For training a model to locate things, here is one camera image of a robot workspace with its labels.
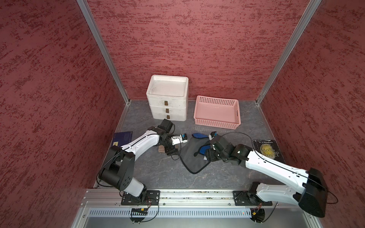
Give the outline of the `beige striped square dishcloth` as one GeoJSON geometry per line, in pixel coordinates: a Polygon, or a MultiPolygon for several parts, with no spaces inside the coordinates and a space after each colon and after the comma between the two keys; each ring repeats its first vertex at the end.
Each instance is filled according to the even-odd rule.
{"type": "Polygon", "coordinates": [[[160,154],[165,154],[165,147],[164,147],[163,145],[159,145],[159,146],[158,146],[158,152],[159,152],[160,154]]]}

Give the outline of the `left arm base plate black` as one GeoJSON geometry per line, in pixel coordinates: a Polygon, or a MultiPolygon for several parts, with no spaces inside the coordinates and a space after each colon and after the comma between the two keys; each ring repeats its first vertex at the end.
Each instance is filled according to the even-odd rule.
{"type": "Polygon", "coordinates": [[[160,199],[160,191],[146,190],[138,197],[124,192],[121,199],[122,206],[158,206],[160,199]]]}

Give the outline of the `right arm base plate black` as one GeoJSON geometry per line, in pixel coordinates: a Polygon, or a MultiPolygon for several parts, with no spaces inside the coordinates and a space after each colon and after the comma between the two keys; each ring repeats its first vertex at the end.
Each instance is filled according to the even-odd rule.
{"type": "Polygon", "coordinates": [[[272,206],[272,201],[264,202],[256,195],[250,195],[248,191],[233,191],[235,206],[272,206]]]}

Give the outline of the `blue grey microfibre cloth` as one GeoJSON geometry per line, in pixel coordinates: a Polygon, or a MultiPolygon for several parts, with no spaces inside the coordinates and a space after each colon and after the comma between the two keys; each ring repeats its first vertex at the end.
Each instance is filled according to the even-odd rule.
{"type": "Polygon", "coordinates": [[[192,134],[185,146],[182,147],[180,160],[191,174],[198,174],[211,162],[207,160],[205,152],[210,149],[210,140],[201,133],[192,134]]]}

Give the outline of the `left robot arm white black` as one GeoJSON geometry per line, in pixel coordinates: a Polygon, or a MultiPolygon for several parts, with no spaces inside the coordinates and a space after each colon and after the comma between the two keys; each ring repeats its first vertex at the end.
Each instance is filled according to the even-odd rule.
{"type": "Polygon", "coordinates": [[[103,163],[98,179],[131,195],[136,201],[143,202],[146,199],[147,188],[134,178],[135,161],[154,146],[162,146],[168,156],[179,155],[176,146],[186,143],[187,135],[174,135],[171,132],[172,128],[175,128],[175,125],[170,120],[164,119],[159,126],[148,128],[134,141],[110,147],[111,154],[103,163]]]}

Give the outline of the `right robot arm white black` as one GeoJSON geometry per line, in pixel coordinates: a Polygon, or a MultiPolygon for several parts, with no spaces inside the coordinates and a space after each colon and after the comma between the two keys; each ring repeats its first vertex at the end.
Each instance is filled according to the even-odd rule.
{"type": "Polygon", "coordinates": [[[254,203],[282,202],[297,205],[315,217],[325,217],[329,190],[321,171],[314,168],[307,171],[286,165],[244,144],[234,146],[216,132],[209,135],[209,140],[210,149],[205,153],[208,161],[223,161],[280,181],[280,185],[254,182],[247,192],[248,198],[254,203]]]}

